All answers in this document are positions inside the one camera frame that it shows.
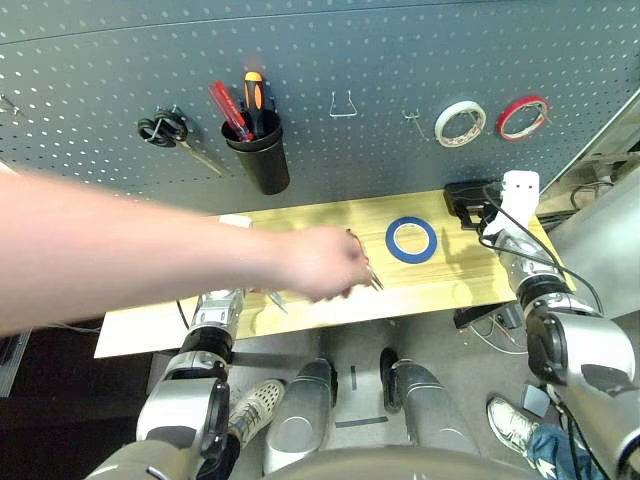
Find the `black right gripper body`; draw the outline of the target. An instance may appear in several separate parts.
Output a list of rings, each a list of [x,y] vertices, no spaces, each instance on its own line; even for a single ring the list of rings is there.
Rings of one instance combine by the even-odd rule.
[[[463,231],[483,231],[498,214],[487,200],[459,200],[458,217]]]

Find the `person's bare hand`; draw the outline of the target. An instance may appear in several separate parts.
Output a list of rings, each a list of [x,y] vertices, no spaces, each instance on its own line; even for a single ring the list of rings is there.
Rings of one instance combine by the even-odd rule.
[[[275,235],[270,288],[318,302],[371,284],[362,247],[346,229],[313,227]]]

